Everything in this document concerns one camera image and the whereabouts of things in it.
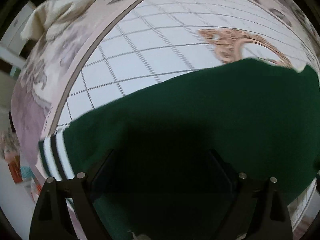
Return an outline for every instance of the green cloth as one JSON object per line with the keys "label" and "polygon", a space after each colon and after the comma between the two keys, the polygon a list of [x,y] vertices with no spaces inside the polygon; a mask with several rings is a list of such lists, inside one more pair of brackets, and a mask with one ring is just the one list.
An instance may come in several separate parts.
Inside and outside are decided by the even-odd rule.
{"label": "green cloth", "polygon": [[[297,73],[244,59],[127,95],[81,116],[63,136],[75,174],[107,149],[122,150],[111,193],[94,203],[115,240],[130,239],[129,229],[152,240],[208,239],[231,200],[216,194],[196,154],[213,148],[237,172],[276,177],[289,204],[319,170],[319,113],[310,66]],[[146,188],[177,194],[141,194]]]}

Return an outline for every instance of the black and white stripe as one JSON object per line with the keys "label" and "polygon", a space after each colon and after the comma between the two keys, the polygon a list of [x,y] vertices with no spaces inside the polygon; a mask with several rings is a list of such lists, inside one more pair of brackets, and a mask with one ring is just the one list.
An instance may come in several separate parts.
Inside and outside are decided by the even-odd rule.
{"label": "black and white stripe", "polygon": [[44,156],[48,169],[56,180],[74,178],[75,175],[64,144],[63,131],[44,140]]}

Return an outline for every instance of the metal screw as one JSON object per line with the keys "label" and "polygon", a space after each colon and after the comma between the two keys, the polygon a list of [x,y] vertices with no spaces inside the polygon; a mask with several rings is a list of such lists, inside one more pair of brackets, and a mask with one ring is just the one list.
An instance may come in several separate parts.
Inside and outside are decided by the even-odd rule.
{"label": "metal screw", "polygon": [[78,174],[77,174],[77,178],[78,179],[83,179],[85,177],[85,173],[84,172],[79,172]]}
{"label": "metal screw", "polygon": [[48,182],[48,183],[51,183],[51,182],[53,182],[53,181],[54,181],[54,178],[53,178],[53,177],[47,178],[47,182]]}
{"label": "metal screw", "polygon": [[275,177],[271,177],[271,178],[270,178],[270,181],[271,181],[272,183],[277,183],[278,180],[277,180],[277,178],[275,178]]}
{"label": "metal screw", "polygon": [[247,174],[245,174],[244,172],[240,172],[239,173],[239,178],[246,179],[247,178]]}

